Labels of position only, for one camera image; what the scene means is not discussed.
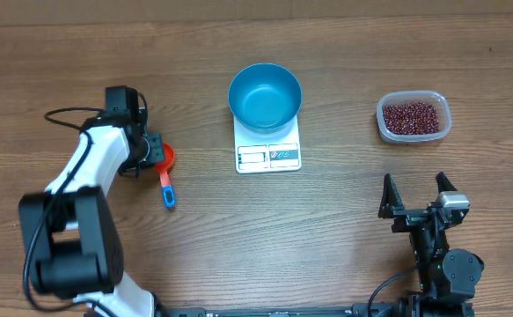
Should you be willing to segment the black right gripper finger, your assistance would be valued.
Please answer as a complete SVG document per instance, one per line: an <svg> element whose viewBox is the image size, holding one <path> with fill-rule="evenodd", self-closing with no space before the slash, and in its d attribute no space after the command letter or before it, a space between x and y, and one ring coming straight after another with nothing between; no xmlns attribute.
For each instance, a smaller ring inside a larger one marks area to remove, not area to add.
<svg viewBox="0 0 513 317"><path fill-rule="evenodd" d="M396 184L392 176L387 173L384 176L383 194L378 209L378 216L381 218L400 217L405 210Z"/></svg>
<svg viewBox="0 0 513 317"><path fill-rule="evenodd" d="M457 191L444 172L440 172L436 175L436 184L439 193Z"/></svg>

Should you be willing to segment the orange scoop with blue handle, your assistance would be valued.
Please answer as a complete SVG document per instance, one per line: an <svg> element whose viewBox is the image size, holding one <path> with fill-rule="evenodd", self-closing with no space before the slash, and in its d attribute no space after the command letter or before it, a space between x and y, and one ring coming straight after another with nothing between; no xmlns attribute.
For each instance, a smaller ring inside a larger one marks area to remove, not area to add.
<svg viewBox="0 0 513 317"><path fill-rule="evenodd" d="M174 193L169 173L172 170L174 164L175 152L171 145L168 143L163 143L163 150L165 160L163 162L156 163L154 169L159 174L164 205L167 209L172 209L176 206L176 195Z"/></svg>

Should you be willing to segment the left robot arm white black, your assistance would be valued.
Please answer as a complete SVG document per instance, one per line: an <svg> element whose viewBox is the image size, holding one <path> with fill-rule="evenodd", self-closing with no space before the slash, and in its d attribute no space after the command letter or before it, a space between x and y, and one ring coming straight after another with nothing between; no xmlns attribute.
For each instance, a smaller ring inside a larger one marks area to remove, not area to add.
<svg viewBox="0 0 513 317"><path fill-rule="evenodd" d="M157 295L124 269L106 196L116 175L140 174L166 160L147 130L148 106L136 89L106 89L106 105L75 127L78 146L59 176L18 203L25 246L22 285L33 309L86 305L93 316L164 316Z"/></svg>

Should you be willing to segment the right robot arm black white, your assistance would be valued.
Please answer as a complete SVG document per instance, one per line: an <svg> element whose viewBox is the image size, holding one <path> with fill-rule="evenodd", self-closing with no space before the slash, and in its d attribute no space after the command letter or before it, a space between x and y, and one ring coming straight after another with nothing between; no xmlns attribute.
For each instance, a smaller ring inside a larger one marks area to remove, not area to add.
<svg viewBox="0 0 513 317"><path fill-rule="evenodd" d="M444 173L436 175L438 196L424 209L407 209L390 174L384 177L378 216L393 220L392 232L406 232L415 265L381 283L367 303L369 316L473 316L475 286L484 261L464 249L451 249L445 231L460 225L470 209L467 196ZM416 271L420 290L410 291L395 304L374 307L375 297L387 285Z"/></svg>

